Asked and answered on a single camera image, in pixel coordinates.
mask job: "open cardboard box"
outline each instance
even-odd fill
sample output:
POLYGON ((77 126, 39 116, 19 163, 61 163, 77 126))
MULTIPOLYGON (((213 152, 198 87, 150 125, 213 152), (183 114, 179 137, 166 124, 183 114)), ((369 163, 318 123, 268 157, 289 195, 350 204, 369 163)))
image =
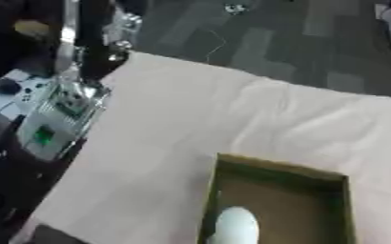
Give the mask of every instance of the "open cardboard box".
POLYGON ((355 244, 347 176, 286 163, 219 155, 198 243, 229 207, 248 209, 259 244, 355 244))

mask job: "floor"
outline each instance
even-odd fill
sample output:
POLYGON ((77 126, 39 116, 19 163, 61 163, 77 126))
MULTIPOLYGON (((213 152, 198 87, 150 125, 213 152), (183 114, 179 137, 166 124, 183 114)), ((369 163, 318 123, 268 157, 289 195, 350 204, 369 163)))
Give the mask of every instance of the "floor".
POLYGON ((391 96, 387 0, 156 0, 138 50, 341 92, 391 96), (232 16, 224 3, 250 11, 232 16))

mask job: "white ball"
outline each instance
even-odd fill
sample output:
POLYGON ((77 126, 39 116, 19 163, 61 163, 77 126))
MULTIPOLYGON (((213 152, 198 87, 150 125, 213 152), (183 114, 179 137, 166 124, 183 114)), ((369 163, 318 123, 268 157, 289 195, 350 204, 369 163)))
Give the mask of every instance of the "white ball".
POLYGON ((233 207, 225 210, 216 222, 213 244, 257 244, 259 225, 248 210, 233 207))

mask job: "computer mouse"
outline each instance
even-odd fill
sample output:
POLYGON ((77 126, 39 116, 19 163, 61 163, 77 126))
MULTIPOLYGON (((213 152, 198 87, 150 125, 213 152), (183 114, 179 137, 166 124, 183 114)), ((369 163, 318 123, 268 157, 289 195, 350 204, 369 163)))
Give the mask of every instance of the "computer mouse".
POLYGON ((0 79, 0 94, 15 95, 22 90, 22 86, 15 80, 2 78, 0 79))

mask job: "green object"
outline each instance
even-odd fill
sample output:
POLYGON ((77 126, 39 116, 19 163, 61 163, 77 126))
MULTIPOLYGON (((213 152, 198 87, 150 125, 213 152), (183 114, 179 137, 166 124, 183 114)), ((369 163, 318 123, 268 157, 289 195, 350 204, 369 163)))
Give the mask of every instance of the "green object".
POLYGON ((36 142, 41 144, 42 146, 48 145, 53 139, 54 132, 47 126, 42 126, 38 129, 38 131, 34 135, 34 139, 36 142))

